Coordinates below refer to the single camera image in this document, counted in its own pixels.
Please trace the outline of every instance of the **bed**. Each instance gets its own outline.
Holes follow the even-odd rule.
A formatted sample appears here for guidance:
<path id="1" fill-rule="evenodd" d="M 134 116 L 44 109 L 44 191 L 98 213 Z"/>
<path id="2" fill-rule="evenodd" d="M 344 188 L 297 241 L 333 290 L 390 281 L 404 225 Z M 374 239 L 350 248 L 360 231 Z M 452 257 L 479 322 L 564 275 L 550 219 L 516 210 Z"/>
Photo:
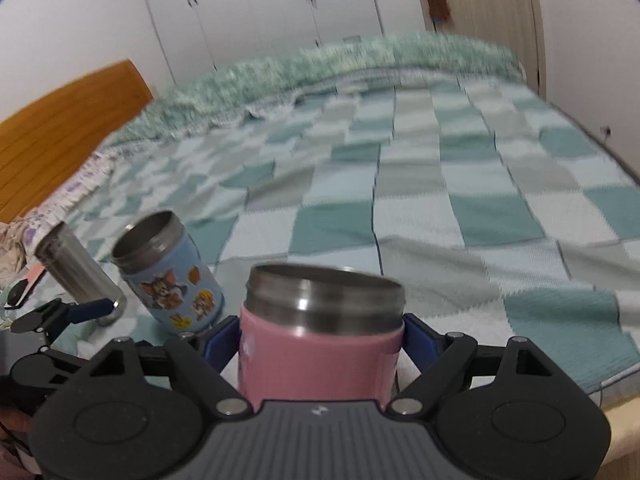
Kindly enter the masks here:
<path id="1" fill-rule="evenodd" d="M 129 304 L 113 326 L 70 327 L 64 351 L 167 337 L 109 250 L 171 208 L 225 314 L 265 260 L 383 273 L 436 330 L 532 338 L 609 410 L 609 460 L 640 447 L 640 189 L 508 50 L 427 34 L 246 62 L 168 92 L 98 152 L 113 174 L 66 221 Z M 45 280 L 27 308 L 55 296 Z"/>

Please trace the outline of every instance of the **wardrobe door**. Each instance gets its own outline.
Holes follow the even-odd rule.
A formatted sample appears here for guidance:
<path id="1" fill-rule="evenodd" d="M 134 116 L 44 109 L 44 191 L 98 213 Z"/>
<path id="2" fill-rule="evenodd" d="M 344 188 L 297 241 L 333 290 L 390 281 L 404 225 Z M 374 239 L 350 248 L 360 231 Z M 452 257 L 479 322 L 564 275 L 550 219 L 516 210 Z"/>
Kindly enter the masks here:
<path id="1" fill-rule="evenodd" d="M 322 43 L 382 32 L 374 0 L 316 0 L 314 10 Z"/>
<path id="2" fill-rule="evenodd" d="M 509 47 L 524 65 L 529 86 L 544 94 L 539 80 L 544 41 L 542 30 L 536 27 L 533 0 L 448 0 L 448 3 L 450 20 L 438 23 L 438 32 Z M 428 7 L 423 10 L 428 17 Z"/>
<path id="3" fill-rule="evenodd" d="M 265 53 L 249 0 L 194 0 L 216 67 Z"/>
<path id="4" fill-rule="evenodd" d="M 147 0 L 167 63 L 176 83 L 213 70 L 193 0 Z"/>
<path id="5" fill-rule="evenodd" d="M 315 47 L 318 34 L 307 0 L 248 0 L 265 53 L 279 56 Z"/>

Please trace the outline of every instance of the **wooden bed frame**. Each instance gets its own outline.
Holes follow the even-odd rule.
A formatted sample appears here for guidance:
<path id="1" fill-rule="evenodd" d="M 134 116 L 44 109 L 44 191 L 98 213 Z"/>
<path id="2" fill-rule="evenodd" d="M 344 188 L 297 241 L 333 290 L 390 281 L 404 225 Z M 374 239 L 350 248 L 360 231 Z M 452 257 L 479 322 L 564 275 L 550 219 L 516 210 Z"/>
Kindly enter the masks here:
<path id="1" fill-rule="evenodd" d="M 0 222 L 40 205 L 104 137 L 152 98 L 127 59 L 53 91 L 0 123 Z"/>

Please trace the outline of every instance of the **teal and white blanket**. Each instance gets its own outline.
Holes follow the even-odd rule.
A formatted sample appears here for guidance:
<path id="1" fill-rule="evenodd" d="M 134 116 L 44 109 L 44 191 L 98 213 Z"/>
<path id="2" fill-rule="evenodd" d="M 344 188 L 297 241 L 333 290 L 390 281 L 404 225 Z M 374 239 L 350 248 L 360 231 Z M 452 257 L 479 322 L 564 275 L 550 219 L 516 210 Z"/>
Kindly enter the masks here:
<path id="1" fill-rule="evenodd" d="M 259 262 L 352 267 L 397 278 L 406 310 L 440 332 L 528 336 L 600 405 L 636 394 L 640 189 L 506 77 L 341 77 L 285 113 L 121 161 L 68 222 L 129 306 L 58 345 L 89 356 L 115 336 L 166 337 L 108 253 L 134 218 L 171 208 L 222 286 L 223 315 L 238 313 Z M 61 293 L 49 279 L 31 304 Z"/>

